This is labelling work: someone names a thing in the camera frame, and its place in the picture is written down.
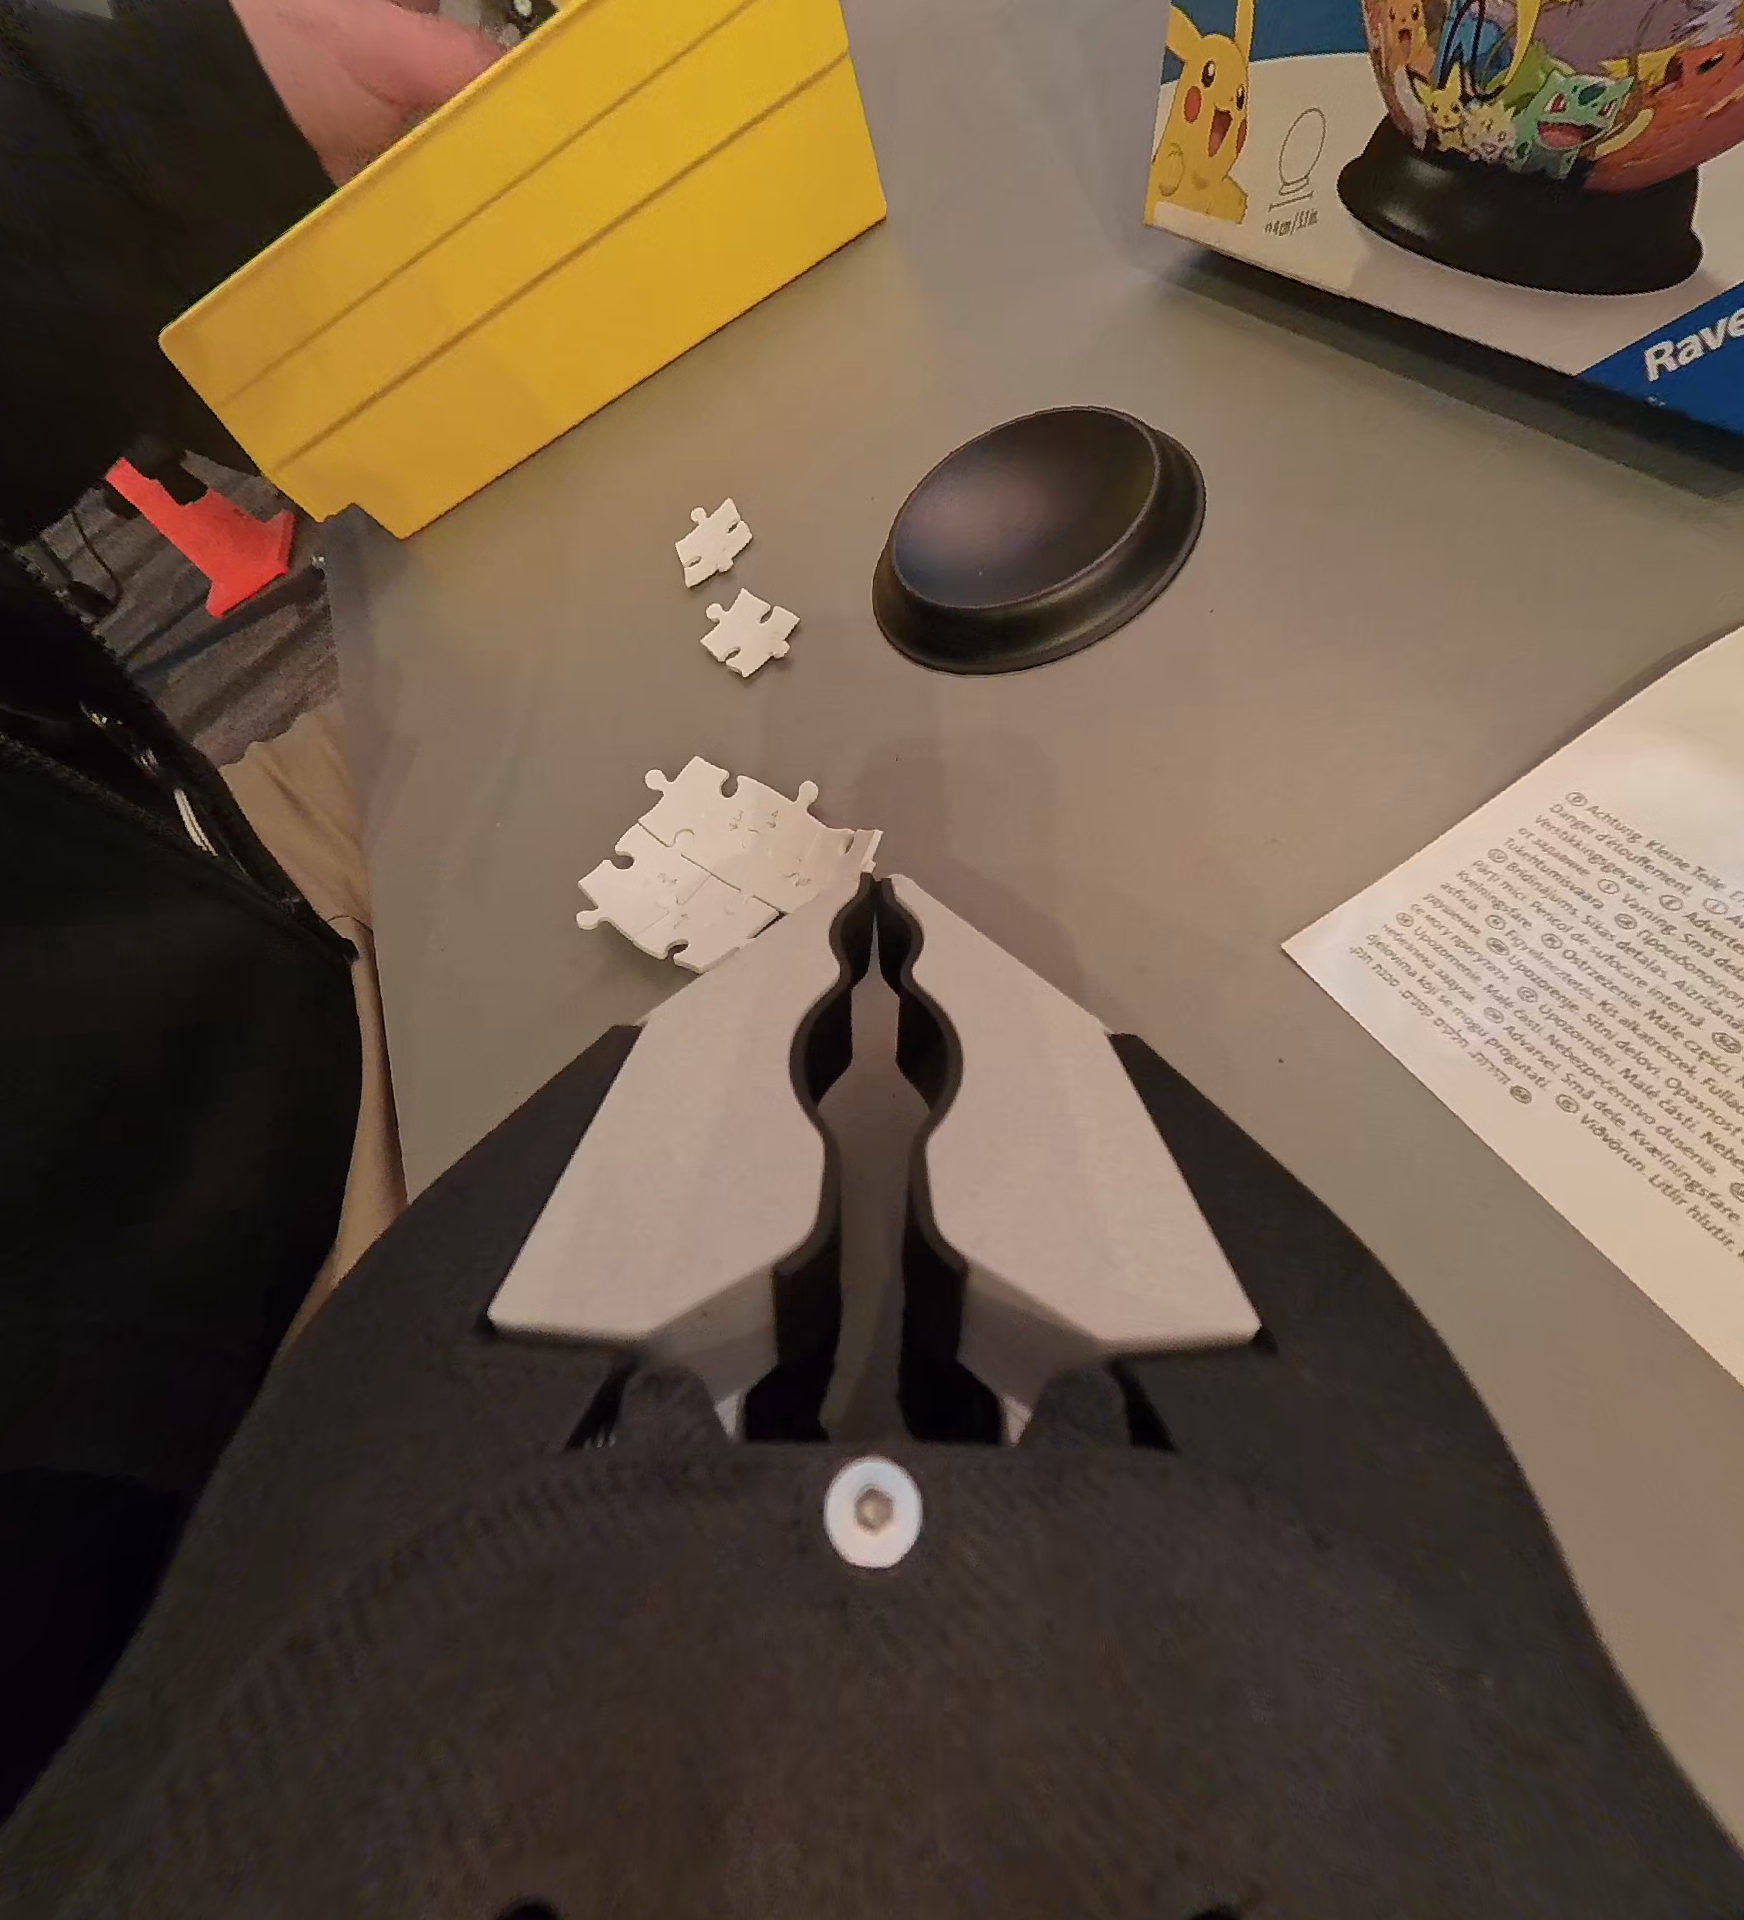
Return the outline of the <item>red floor object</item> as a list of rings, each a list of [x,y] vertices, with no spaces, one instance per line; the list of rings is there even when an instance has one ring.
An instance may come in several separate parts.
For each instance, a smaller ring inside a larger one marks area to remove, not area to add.
[[[206,577],[206,613],[211,620],[232,615],[291,573],[291,510],[253,517],[181,460],[164,460],[158,469],[119,460],[101,482]]]

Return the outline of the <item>person's left hand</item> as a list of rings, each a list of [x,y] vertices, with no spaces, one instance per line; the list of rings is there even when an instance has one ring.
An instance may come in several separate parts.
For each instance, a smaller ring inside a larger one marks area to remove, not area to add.
[[[288,122],[329,181],[348,181],[406,129],[501,61],[438,3],[232,3]]]

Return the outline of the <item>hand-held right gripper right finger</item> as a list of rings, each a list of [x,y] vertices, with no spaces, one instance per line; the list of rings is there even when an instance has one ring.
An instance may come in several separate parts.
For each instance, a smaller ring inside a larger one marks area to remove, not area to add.
[[[995,1444],[1075,1370],[1252,1342],[1260,1316],[1122,1037],[910,878],[877,881],[877,962],[927,1109],[899,1236],[905,1426]]]

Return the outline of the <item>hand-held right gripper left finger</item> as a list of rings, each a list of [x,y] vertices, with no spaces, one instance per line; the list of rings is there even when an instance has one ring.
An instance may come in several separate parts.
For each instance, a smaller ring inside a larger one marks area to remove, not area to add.
[[[822,1436],[841,1342],[841,1144],[872,878],[775,921],[630,1042],[491,1327],[691,1370],[746,1436]]]

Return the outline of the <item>white instruction sheet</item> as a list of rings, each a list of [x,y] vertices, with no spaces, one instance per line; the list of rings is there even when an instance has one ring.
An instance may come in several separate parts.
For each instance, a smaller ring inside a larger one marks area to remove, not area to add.
[[[1285,954],[1744,1388],[1744,627]]]

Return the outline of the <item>person's beige trousers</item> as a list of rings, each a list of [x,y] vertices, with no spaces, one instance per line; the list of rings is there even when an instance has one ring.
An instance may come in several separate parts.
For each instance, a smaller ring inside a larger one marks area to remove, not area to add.
[[[389,1065],[377,910],[343,706],[335,701],[313,706],[286,735],[251,747],[223,769],[223,781],[309,904],[358,947],[359,1106],[335,1245],[335,1262],[348,1270],[406,1208],[406,1171]]]

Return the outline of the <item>white puzzle piece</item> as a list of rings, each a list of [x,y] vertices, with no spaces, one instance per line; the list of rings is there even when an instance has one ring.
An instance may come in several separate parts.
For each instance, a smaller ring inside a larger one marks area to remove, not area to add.
[[[738,589],[727,606],[705,606],[704,650],[738,677],[761,673],[767,662],[789,655],[789,636],[803,615]]]
[[[752,543],[752,529],[733,499],[719,506],[691,506],[691,529],[672,543],[689,589],[733,572],[738,555]]]

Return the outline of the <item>black round puzzle stand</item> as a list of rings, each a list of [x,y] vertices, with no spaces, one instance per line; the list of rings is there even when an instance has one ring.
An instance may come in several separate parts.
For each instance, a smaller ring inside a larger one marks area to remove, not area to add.
[[[1007,417],[905,499],[870,581],[893,650],[1021,673],[1146,613],[1203,532],[1207,485],[1165,430],[1114,408]]]

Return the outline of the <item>printed puzzle box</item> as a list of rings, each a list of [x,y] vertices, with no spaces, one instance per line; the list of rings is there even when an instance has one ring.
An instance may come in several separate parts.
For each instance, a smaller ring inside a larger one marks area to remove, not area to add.
[[[1744,3],[1170,3],[1143,217],[1744,437]]]

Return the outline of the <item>joined white puzzle section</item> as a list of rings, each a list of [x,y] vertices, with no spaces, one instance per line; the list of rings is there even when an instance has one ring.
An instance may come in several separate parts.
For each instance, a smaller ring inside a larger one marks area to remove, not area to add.
[[[784,795],[691,758],[676,774],[644,772],[644,788],[649,810],[577,881],[575,923],[610,927],[689,975],[877,862],[880,829],[823,825],[809,781]]]

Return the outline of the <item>yellow plastic bin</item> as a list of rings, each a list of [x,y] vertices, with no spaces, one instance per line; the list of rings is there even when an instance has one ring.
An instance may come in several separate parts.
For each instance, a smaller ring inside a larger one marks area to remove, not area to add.
[[[406,539],[880,219],[841,3],[557,3],[158,346]]]

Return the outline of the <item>person's left forearm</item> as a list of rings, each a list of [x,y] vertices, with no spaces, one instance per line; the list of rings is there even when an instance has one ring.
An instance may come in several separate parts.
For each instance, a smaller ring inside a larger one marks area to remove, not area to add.
[[[253,472],[158,335],[329,195],[228,3],[0,3],[0,532],[142,437]]]

